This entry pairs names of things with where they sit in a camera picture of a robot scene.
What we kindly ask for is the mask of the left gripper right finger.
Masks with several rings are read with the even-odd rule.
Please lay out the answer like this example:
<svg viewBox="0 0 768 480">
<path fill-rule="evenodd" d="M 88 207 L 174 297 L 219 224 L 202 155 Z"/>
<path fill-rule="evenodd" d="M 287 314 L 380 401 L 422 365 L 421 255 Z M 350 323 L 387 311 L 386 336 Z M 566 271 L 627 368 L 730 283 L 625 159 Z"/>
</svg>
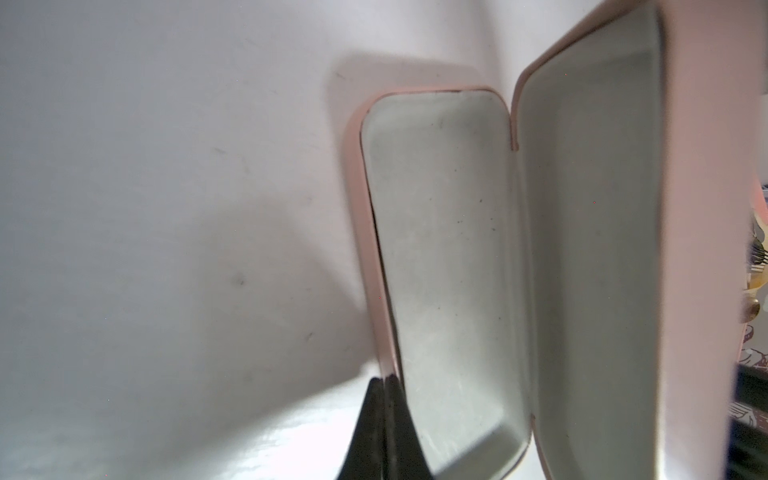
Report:
<svg viewBox="0 0 768 480">
<path fill-rule="evenodd" d="M 385 379 L 385 478 L 432 480 L 400 379 Z"/>
</svg>

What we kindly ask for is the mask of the pink glasses case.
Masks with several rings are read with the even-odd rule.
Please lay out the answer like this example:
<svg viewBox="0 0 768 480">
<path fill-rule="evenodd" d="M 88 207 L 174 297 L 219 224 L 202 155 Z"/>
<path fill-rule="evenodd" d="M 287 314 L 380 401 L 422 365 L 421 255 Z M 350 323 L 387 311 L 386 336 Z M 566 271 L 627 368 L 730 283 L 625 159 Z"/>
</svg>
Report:
<svg viewBox="0 0 768 480">
<path fill-rule="evenodd" d="M 519 76 L 345 132 L 381 378 L 433 479 L 725 479 L 763 1 L 604 1 Z"/>
</svg>

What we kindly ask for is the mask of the patterned case with sunglasses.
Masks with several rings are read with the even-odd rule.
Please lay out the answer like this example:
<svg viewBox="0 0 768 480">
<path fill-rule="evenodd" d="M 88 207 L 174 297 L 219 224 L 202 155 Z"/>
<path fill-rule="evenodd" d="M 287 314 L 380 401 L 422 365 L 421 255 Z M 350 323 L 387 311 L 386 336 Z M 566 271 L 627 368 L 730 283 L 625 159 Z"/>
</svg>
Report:
<svg viewBox="0 0 768 480">
<path fill-rule="evenodd" d="M 753 190 L 742 297 L 743 338 L 737 359 L 727 479 L 767 477 L 767 184 Z"/>
</svg>

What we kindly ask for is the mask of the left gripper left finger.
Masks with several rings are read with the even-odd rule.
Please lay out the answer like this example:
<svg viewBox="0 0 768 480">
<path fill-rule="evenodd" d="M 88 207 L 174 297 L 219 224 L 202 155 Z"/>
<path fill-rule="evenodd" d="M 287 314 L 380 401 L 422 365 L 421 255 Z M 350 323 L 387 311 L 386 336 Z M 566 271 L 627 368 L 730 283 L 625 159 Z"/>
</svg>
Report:
<svg viewBox="0 0 768 480">
<path fill-rule="evenodd" d="M 338 480 L 384 478 L 385 419 L 384 382 L 369 381 Z"/>
</svg>

